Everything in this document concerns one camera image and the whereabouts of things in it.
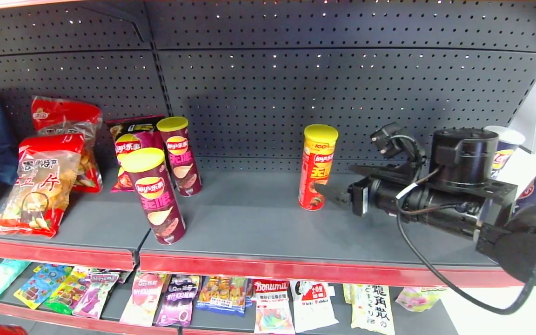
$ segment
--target chip can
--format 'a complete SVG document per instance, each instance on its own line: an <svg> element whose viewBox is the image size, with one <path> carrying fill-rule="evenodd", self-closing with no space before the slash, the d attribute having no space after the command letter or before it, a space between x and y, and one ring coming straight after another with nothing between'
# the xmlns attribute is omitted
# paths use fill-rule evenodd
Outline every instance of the chip can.
<svg viewBox="0 0 536 335"><path fill-rule="evenodd" d="M328 125L309 125L304 135L299 204L306 210L318 210L325 199L314 185L328 182L338 131Z"/></svg>

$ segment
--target potato chip bag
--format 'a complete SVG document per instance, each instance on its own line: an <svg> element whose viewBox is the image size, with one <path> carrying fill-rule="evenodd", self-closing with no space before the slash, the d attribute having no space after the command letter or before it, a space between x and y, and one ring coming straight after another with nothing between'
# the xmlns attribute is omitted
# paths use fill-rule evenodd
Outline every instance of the potato chip bag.
<svg viewBox="0 0 536 335"><path fill-rule="evenodd" d="M96 193L102 189L101 172L94 159L96 131L102 126L101 110L79 101L33 97L32 121L38 135L83 134L84 150L73 189Z"/></svg>
<svg viewBox="0 0 536 335"><path fill-rule="evenodd" d="M20 143L19 177L0 214L0 234L57 233L83 147L82 134L29 137Z"/></svg>

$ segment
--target red shelf trim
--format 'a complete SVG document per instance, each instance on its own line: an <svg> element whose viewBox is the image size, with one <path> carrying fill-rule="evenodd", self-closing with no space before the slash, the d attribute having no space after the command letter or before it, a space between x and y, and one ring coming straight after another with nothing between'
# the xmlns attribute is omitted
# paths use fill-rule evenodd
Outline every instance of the red shelf trim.
<svg viewBox="0 0 536 335"><path fill-rule="evenodd" d="M134 269L134 256L129 250L114 251L104 248L82 250L9 240L0 240L0 258L125 271Z"/></svg>
<svg viewBox="0 0 536 335"><path fill-rule="evenodd" d="M353 282L388 286L441 286L426 268L382 267L375 265L324 264L304 261L265 261L259 259L225 259L158 255L140 252L143 271L198 275L229 275L280 280L316 280ZM521 286L500 268L441 268L440 271L458 286L500 288Z"/></svg>
<svg viewBox="0 0 536 335"><path fill-rule="evenodd" d="M79 318L78 316L45 312L44 310L28 309L0 303L0 314L15 316L16 318L32 320L34 322L47 322L62 326L104 331L117 334L146 334L146 335L177 335L176 328L169 327L142 327L111 322L109 320L96 320Z"/></svg>

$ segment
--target perforated metal panel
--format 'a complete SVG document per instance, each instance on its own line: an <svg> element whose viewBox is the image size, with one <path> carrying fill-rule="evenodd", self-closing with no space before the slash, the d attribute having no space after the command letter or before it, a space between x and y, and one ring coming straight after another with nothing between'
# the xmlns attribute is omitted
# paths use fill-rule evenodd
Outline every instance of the perforated metal panel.
<svg viewBox="0 0 536 335"><path fill-rule="evenodd" d="M536 52L536 2L146 2L159 48L456 47Z"/></svg>

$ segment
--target yellow plastic cap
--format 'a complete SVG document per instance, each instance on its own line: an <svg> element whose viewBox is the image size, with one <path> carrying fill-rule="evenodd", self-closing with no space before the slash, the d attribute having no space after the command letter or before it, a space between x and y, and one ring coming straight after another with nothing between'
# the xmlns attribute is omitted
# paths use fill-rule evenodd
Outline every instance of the yellow plastic cap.
<svg viewBox="0 0 536 335"><path fill-rule="evenodd" d="M330 146L333 146L338 138L338 131L328 125L309 125L303 134L312 141L328 143Z"/></svg>
<svg viewBox="0 0 536 335"><path fill-rule="evenodd" d="M157 128L162 132L173 132L187 127L188 123L189 122L185 117L173 116L158 121Z"/></svg>
<svg viewBox="0 0 536 335"><path fill-rule="evenodd" d="M164 162L164 151L159 148L134 150L121 159L121 167L132 174L146 172Z"/></svg>

